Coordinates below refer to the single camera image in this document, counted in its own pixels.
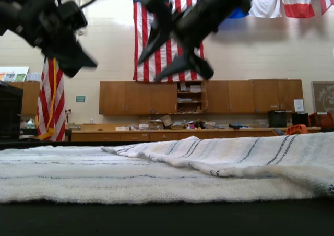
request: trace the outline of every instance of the green sign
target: green sign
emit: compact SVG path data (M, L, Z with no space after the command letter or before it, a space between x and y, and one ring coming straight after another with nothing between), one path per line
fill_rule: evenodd
M77 96L77 103L85 103L86 96Z

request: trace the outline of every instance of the black cable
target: black cable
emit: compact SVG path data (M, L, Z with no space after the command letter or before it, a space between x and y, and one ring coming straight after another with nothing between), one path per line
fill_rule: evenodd
M82 5L82 6L80 7L80 9L82 10L82 9L86 8L87 6L91 5L91 4L94 3L95 1L96 1L96 0L91 0L91 1L89 1L89 2L87 2L87 3L85 3L84 5Z

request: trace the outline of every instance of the folded towel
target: folded towel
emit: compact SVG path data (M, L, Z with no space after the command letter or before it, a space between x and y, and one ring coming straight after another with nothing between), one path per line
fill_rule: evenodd
M145 157L175 167L196 169L221 178L281 179L289 188L303 186L319 196L334 197L334 133L263 138L207 139L192 137L168 145L105 148L131 158ZM267 187L258 190L263 197Z

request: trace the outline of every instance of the blue flag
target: blue flag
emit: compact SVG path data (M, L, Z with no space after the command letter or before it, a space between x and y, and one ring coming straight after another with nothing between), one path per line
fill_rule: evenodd
M248 16L249 13L244 13L241 8L237 8L234 10L234 12L232 12L230 14L230 16L228 18L244 18L246 16Z

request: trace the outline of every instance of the upper wall cabinet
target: upper wall cabinet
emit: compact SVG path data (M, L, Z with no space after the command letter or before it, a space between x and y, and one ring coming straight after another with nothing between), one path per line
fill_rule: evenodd
M229 83L227 81L207 81L207 113L228 113Z
M177 83L101 82L100 114L148 115L201 113L294 112L294 100L303 99L301 80L203 81L201 92L180 92ZM182 102L179 99L191 99Z
M252 81L229 81L229 112L254 113L254 92Z
M278 94L280 109L287 112L295 112L294 100L304 99L303 85L301 80L279 80Z
M267 113L280 109L277 80L254 80L255 111Z

